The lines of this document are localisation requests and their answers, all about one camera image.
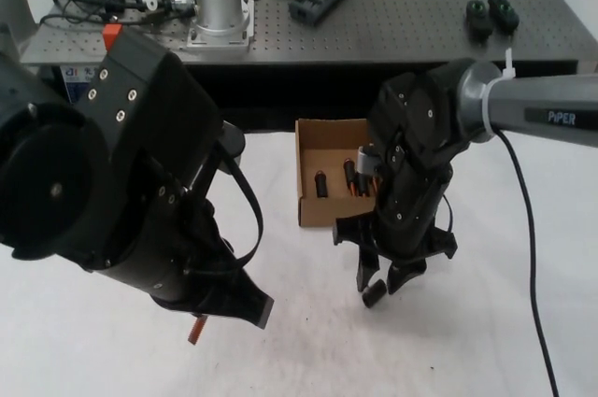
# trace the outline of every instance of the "orange object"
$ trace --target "orange object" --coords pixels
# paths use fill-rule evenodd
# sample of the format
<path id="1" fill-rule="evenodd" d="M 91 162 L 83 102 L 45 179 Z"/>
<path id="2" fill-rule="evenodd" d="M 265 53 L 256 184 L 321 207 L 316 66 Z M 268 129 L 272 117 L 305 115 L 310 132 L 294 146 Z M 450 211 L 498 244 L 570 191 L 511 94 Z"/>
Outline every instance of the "orange object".
<path id="1" fill-rule="evenodd" d="M 112 48 L 114 41 L 122 31 L 122 25 L 120 23 L 110 23 L 104 27 L 102 36 L 104 37 L 104 45 L 106 45 L 106 51 Z"/>
<path id="2" fill-rule="evenodd" d="M 199 340 L 199 336 L 202 334 L 202 331 L 204 330 L 204 327 L 206 326 L 206 322 L 207 322 L 207 316 L 202 316 L 201 318 L 197 318 L 197 321 L 195 322 L 195 324 L 193 324 L 193 328 L 191 330 L 191 333 L 189 333 L 189 338 L 187 338 L 187 339 L 194 346 L 197 344 L 197 341 Z"/>

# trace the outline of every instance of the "open cardboard box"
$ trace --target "open cardboard box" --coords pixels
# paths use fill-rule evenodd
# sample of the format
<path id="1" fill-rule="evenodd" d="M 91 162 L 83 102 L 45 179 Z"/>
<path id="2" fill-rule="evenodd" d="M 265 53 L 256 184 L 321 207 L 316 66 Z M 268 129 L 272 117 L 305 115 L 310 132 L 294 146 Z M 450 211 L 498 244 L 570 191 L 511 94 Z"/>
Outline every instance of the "open cardboard box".
<path id="1" fill-rule="evenodd" d="M 357 159 L 357 149 L 370 143 L 366 120 L 299 120 L 295 123 L 297 194 L 301 227 L 330 227 L 337 218 L 372 211 L 376 198 L 353 197 L 343 163 Z M 328 198 L 318 198 L 315 176 L 326 175 Z"/>

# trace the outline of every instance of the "cylindrical object in gripper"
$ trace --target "cylindrical object in gripper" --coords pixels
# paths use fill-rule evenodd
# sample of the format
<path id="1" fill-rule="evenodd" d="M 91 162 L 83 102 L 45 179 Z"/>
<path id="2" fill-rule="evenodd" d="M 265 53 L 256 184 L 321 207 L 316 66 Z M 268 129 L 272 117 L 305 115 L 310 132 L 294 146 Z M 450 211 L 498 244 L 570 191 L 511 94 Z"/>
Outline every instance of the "cylindrical object in gripper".
<path id="1" fill-rule="evenodd" d="M 360 196 L 370 195 L 370 184 L 366 175 L 357 175 L 357 190 Z"/>

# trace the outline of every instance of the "white floor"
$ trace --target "white floor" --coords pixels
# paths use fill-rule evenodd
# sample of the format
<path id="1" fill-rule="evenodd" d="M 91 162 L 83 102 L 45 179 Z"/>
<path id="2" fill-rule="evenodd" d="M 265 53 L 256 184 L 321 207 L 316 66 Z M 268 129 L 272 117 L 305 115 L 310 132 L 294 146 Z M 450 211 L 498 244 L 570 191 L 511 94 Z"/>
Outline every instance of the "white floor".
<path id="1" fill-rule="evenodd" d="M 568 0 L 598 35 L 592 0 Z M 49 0 L 32 0 L 43 15 Z M 513 136 L 534 203 L 538 299 L 562 395 L 598 395 L 598 150 Z M 197 347 L 192 320 L 59 258 L 0 251 L 0 395 L 535 396 L 548 395 L 529 307 L 520 190 L 499 141 L 454 162 L 448 198 L 460 250 L 374 310 L 355 290 L 357 249 L 296 221 L 294 139 L 250 135 L 244 171 L 263 207 L 263 246 L 249 265 L 276 300 L 265 331 L 212 319 Z M 237 252 L 253 218 L 228 177 L 211 199 Z M 439 224 L 446 222 L 440 210 Z"/>

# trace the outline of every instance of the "metal post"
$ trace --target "metal post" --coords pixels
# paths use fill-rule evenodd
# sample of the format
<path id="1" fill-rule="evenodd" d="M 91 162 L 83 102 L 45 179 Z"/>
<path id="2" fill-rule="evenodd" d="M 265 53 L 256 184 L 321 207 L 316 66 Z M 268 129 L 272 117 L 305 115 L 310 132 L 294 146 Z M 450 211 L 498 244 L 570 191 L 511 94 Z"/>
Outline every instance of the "metal post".
<path id="1" fill-rule="evenodd" d="M 250 0 L 196 0 L 198 13 L 189 45 L 227 49 L 249 46 L 253 34 Z"/>

